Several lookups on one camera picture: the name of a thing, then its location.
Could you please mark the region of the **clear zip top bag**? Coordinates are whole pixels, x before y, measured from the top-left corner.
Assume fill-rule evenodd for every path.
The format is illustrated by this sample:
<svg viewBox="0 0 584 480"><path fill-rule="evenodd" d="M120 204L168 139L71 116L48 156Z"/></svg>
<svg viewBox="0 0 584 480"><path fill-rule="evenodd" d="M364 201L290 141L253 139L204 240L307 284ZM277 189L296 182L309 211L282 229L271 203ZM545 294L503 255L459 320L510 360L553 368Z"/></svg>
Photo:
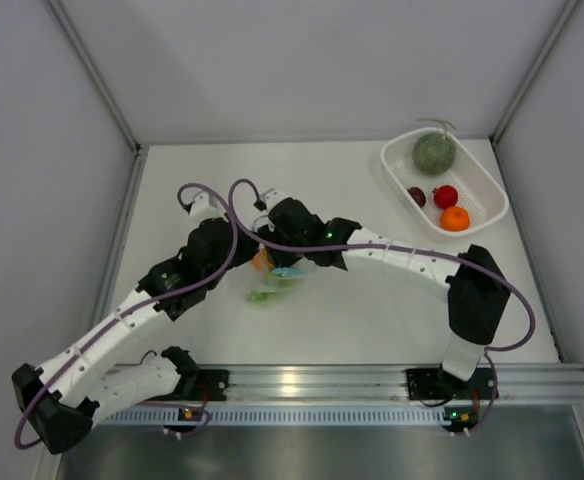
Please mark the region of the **clear zip top bag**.
<svg viewBox="0 0 584 480"><path fill-rule="evenodd" d="M259 250L260 249L267 250L268 257L274 264L274 269L270 272L262 273L257 272L252 267L254 271L254 280L250 290L258 285L273 287L297 287L299 290L310 274L317 269L317 266L313 262L307 260L306 258L297 258L295 256L291 257L292 264L290 266L283 266L280 261L286 260L289 257L286 252L281 252L278 250L270 251L263 244L259 245Z"/></svg>

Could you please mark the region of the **green fake grapes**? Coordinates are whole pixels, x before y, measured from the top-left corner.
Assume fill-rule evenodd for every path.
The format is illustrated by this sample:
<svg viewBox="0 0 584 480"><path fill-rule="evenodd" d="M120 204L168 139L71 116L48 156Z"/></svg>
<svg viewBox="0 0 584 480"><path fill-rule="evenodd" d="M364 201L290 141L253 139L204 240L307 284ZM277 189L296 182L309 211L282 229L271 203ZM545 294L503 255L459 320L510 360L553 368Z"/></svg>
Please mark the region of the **green fake grapes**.
<svg viewBox="0 0 584 480"><path fill-rule="evenodd" d="M246 301L251 305L263 307L276 303L297 290L297 287L258 285L248 292Z"/></svg>

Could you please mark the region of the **dark purple fake plum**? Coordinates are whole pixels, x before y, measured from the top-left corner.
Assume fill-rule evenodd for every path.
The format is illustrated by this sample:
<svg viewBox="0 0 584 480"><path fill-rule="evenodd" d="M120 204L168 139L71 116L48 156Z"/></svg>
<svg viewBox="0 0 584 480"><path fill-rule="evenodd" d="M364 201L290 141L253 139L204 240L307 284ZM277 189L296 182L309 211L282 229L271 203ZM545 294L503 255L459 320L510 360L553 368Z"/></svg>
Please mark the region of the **dark purple fake plum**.
<svg viewBox="0 0 584 480"><path fill-rule="evenodd" d="M408 189L408 193L414 202L420 207L423 208L427 203L427 197L424 191L419 187L410 187Z"/></svg>

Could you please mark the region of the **red fake apple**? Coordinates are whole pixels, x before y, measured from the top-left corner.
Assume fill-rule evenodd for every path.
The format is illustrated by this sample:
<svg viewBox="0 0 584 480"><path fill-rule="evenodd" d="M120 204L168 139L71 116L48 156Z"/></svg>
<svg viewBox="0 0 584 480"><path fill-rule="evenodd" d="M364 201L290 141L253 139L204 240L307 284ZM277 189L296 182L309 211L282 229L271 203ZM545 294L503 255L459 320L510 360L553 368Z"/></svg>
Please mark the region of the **red fake apple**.
<svg viewBox="0 0 584 480"><path fill-rule="evenodd" d="M433 190L433 201L439 209L445 210L454 207L458 200L458 191L451 185L442 185Z"/></svg>

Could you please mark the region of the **green fake melon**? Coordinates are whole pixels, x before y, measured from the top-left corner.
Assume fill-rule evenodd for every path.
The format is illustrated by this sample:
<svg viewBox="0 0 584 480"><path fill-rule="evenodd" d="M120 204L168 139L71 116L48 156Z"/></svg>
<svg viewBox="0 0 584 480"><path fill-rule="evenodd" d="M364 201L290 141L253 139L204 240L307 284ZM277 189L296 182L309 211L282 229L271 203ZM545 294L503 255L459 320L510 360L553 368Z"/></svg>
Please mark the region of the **green fake melon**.
<svg viewBox="0 0 584 480"><path fill-rule="evenodd" d="M450 133L455 126L448 120L425 118L425 121L438 123L443 131L435 131L421 136L412 150L413 164L426 175L440 175L447 172L455 163L457 146Z"/></svg>

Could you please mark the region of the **orange fake carrot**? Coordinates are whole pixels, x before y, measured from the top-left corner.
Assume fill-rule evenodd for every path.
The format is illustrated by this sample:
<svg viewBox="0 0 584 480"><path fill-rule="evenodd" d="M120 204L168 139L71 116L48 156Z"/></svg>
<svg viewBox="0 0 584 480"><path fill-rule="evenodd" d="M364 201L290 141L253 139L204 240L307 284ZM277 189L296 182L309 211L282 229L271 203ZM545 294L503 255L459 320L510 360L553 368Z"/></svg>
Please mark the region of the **orange fake carrot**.
<svg viewBox="0 0 584 480"><path fill-rule="evenodd" d="M471 217L465 208L451 206L442 211L439 224L445 231L461 232L470 228Z"/></svg>

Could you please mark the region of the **green orange fake mango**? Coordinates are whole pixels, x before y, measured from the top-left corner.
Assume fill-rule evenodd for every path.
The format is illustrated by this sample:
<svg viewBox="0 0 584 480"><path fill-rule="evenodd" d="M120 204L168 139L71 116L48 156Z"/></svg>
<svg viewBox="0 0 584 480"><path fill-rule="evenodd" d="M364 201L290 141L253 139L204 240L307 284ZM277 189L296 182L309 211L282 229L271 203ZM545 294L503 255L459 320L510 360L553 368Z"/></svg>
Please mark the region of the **green orange fake mango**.
<svg viewBox="0 0 584 480"><path fill-rule="evenodd" d="M274 264L270 261L266 249L260 249L251 260L252 267L257 272L267 273L274 269Z"/></svg>

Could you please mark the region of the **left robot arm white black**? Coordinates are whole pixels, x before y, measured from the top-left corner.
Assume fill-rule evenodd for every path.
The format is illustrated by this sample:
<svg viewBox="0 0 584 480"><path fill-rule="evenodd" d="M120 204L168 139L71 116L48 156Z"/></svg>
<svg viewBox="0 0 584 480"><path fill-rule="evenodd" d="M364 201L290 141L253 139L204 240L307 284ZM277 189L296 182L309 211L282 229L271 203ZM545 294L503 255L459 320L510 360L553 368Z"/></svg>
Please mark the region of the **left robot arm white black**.
<svg viewBox="0 0 584 480"><path fill-rule="evenodd" d="M124 301L84 337L39 366L12 374L21 426L51 454L81 443L109 416L151 399L189 399L199 367L169 347L147 363L110 370L155 331L203 302L225 272L252 260L258 243L224 217L204 220L173 257L153 266Z"/></svg>

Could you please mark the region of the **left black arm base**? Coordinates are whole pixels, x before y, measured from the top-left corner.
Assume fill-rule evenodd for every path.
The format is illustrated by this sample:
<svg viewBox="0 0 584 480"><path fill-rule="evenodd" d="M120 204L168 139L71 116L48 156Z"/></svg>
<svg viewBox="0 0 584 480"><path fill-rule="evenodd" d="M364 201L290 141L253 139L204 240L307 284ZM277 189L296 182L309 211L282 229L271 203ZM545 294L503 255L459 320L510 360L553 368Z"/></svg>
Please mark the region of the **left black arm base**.
<svg viewBox="0 0 584 480"><path fill-rule="evenodd" d="M151 397L151 402L188 403L225 402L226 387L229 385L230 372L225 369L203 368L196 377L180 381L172 393Z"/></svg>

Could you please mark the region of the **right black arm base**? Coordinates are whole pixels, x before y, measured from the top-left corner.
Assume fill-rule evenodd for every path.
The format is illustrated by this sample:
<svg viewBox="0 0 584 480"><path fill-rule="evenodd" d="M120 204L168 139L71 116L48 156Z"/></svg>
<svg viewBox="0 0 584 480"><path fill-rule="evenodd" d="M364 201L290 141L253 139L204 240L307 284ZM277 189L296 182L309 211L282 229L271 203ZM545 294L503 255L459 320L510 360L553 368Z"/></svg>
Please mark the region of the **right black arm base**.
<svg viewBox="0 0 584 480"><path fill-rule="evenodd" d="M406 371L408 398L413 401L490 400L499 398L494 372L479 367L469 380L445 372L441 367L411 368Z"/></svg>

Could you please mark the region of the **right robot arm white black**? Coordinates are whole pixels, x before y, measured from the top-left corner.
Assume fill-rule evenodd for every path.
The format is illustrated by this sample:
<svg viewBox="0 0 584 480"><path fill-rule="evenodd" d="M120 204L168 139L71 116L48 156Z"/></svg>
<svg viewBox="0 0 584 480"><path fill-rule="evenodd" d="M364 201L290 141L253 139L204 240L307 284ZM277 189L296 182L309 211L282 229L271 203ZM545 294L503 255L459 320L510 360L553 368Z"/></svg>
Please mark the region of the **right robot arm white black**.
<svg viewBox="0 0 584 480"><path fill-rule="evenodd" d="M274 264L287 266L303 258L320 268L376 273L445 302L451 336L438 382L452 397L473 388L479 360L492 343L510 298L487 249L472 245L451 258L436 252L420 255L415 247L380 236L356 221L336 217L324 222L301 201L276 190L263 194L261 201L270 225L258 232L291 249L270 248Z"/></svg>

